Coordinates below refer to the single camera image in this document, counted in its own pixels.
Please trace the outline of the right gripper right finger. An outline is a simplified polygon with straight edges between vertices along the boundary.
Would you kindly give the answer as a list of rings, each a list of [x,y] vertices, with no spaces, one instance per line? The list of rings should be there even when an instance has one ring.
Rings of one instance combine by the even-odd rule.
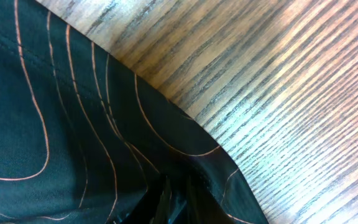
[[[234,224],[211,193],[191,177],[186,180],[186,202],[190,224]]]

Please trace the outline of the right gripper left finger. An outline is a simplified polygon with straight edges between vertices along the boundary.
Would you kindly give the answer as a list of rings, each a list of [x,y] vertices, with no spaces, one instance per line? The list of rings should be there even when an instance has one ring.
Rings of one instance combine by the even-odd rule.
[[[167,176],[161,176],[126,217],[126,224],[168,223],[172,188]]]

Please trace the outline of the black cycling jersey orange lines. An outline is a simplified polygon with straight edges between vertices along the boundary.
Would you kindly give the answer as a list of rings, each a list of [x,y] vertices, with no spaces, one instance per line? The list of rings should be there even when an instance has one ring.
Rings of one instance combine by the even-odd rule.
[[[184,111],[43,5],[0,1],[0,223],[126,223],[161,176],[168,223],[188,223],[188,177],[234,223],[267,222]]]

